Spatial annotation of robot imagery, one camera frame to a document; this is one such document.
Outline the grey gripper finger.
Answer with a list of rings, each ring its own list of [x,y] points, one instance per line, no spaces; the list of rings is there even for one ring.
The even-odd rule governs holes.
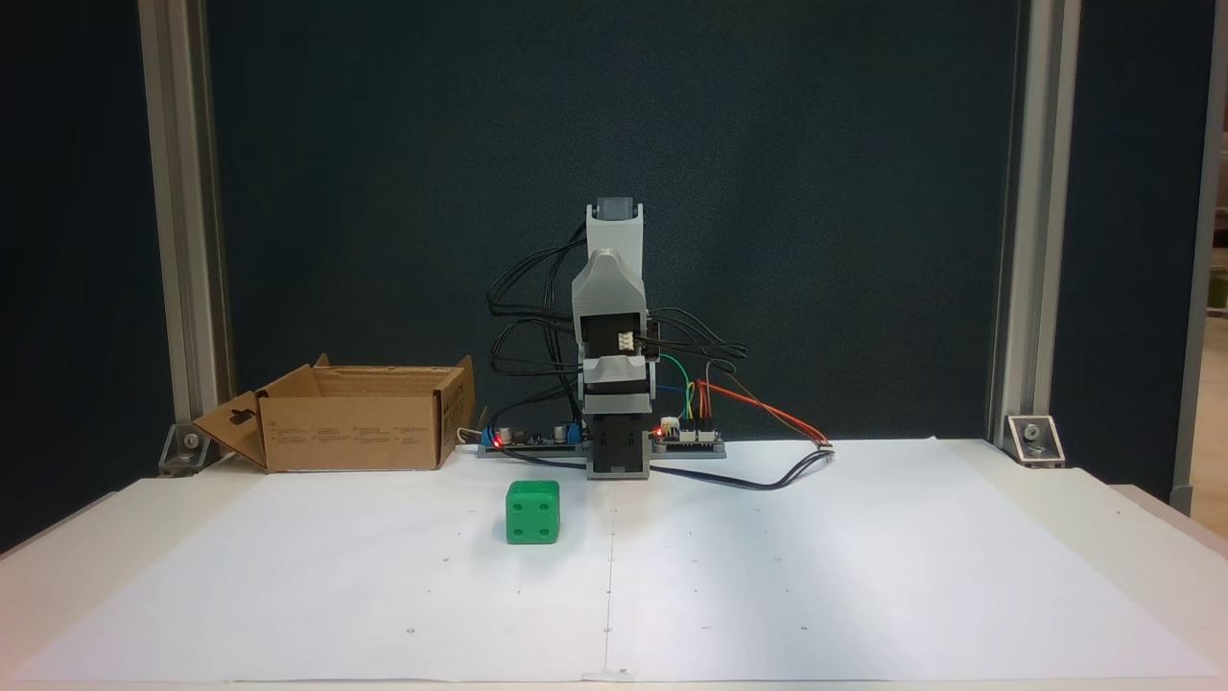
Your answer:
[[[642,277],[632,271],[616,250],[589,254],[582,271],[572,280],[573,315],[623,315],[648,313]]]

